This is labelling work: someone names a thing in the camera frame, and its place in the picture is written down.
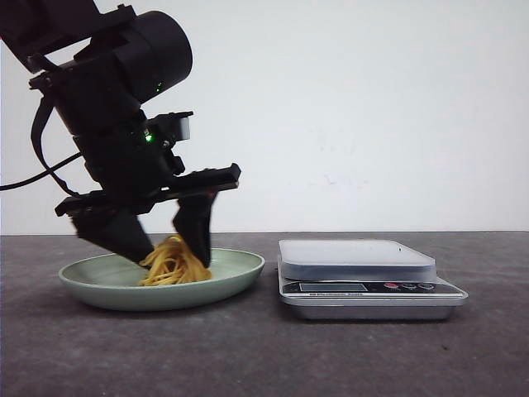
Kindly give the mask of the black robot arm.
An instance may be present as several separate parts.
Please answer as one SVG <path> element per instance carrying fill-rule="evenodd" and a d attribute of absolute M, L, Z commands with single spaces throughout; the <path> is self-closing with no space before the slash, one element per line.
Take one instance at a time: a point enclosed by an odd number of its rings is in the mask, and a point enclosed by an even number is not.
<path fill-rule="evenodd" d="M 141 108 L 188 77 L 193 55 L 182 27 L 163 12 L 125 5 L 102 13 L 92 1 L 4 1 L 1 37 L 42 95 L 34 152 L 42 156 L 42 132 L 56 112 L 98 183 L 86 194 L 69 190 L 56 214 L 80 238 L 140 262 L 153 245 L 138 217 L 176 200 L 176 231 L 209 265 L 212 204 L 238 185 L 240 168 L 187 173 L 173 147 L 190 137 L 189 113 L 148 118 Z"/>

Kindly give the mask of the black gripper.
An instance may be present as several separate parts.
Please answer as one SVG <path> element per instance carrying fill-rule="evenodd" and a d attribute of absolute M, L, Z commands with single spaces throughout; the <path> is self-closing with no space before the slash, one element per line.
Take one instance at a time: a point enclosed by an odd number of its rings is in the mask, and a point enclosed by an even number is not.
<path fill-rule="evenodd" d="M 210 221 L 215 192 L 234 189 L 237 164 L 185 174 L 172 149 L 145 141 L 149 118 L 141 104 L 187 78 L 191 54 L 115 55 L 81 59 L 55 68 L 55 109 L 73 136 L 92 179 L 101 186 L 71 196 L 58 215 L 71 214 L 77 235 L 135 263 L 154 247 L 135 214 L 178 199 L 177 233 L 205 268 L 211 261 Z"/>

